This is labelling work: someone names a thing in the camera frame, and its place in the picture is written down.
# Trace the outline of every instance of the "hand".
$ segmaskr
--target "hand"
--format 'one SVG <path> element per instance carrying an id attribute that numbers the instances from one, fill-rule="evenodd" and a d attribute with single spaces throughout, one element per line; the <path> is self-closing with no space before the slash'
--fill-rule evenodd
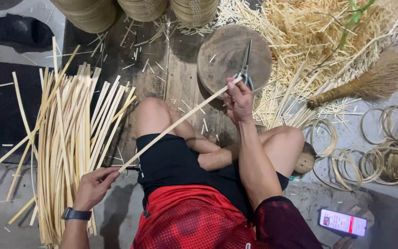
<path id="1" fill-rule="evenodd" d="M 89 211 L 104 198 L 119 176 L 119 167 L 99 168 L 81 177 L 73 209 Z"/>
<path id="2" fill-rule="evenodd" d="M 224 92 L 224 103 L 231 121 L 238 126 L 240 122 L 252 121 L 253 93 L 243 82 L 233 83 L 235 78 L 227 78 L 228 90 Z"/>

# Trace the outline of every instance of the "tree stump cutting board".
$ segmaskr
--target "tree stump cutting board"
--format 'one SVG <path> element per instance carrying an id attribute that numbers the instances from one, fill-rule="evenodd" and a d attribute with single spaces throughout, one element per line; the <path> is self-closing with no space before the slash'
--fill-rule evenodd
<path id="1" fill-rule="evenodd" d="M 199 49 L 198 74 L 209 93 L 216 93 L 225 86 L 225 78 L 240 72 L 250 39 L 248 76 L 253 82 L 254 94 L 268 83 L 272 58 L 267 42 L 249 27 L 230 24 L 216 29 Z"/>

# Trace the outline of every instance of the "black slipper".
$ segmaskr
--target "black slipper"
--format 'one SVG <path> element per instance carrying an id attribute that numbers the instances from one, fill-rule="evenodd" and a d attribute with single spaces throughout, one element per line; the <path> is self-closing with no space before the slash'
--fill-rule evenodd
<path id="1" fill-rule="evenodd" d="M 13 14 L 0 17 L 0 42 L 49 47 L 53 36 L 49 26 L 36 18 Z"/>

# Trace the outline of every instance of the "phone screen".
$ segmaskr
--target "phone screen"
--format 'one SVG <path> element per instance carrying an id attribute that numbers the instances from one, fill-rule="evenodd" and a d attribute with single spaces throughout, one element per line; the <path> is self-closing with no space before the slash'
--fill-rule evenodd
<path id="1" fill-rule="evenodd" d="M 364 236 L 367 221 L 355 216 L 321 209 L 319 224 L 346 233 Z"/>

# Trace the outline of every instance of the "bamboo basket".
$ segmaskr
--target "bamboo basket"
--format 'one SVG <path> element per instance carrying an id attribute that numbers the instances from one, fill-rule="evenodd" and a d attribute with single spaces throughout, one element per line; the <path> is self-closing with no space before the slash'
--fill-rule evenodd
<path id="1" fill-rule="evenodd" d="M 213 20 L 219 0 L 170 0 L 170 4 L 180 22 L 199 27 Z"/>
<path id="2" fill-rule="evenodd" d="M 168 0 L 118 0 L 130 18 L 139 22 L 151 22 L 167 9 Z"/>
<path id="3" fill-rule="evenodd" d="M 88 33 L 106 31 L 116 18 L 113 0 L 51 0 L 65 17 Z"/>

